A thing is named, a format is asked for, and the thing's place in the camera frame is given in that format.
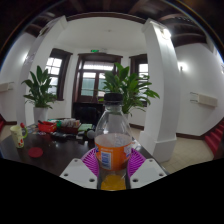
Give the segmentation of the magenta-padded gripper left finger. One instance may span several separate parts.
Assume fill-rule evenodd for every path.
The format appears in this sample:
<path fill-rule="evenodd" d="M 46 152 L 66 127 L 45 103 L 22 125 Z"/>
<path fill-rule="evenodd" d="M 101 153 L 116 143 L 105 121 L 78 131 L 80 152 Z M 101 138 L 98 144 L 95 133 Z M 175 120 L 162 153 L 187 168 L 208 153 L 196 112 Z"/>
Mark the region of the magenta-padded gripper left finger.
<path fill-rule="evenodd" d="M 74 158 L 60 177 L 84 188 L 96 189 L 98 185 L 99 164 L 96 150 L 91 149 L 81 159 Z"/>

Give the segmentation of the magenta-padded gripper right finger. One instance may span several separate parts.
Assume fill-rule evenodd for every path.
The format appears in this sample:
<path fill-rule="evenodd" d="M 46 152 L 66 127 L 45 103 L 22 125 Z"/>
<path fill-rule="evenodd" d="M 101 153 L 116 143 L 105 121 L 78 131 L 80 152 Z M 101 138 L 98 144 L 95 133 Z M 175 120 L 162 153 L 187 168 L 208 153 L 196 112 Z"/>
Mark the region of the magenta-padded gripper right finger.
<path fill-rule="evenodd" d="M 127 164 L 127 187 L 144 187 L 167 176 L 167 171 L 146 151 L 137 147 L 132 149 Z"/>

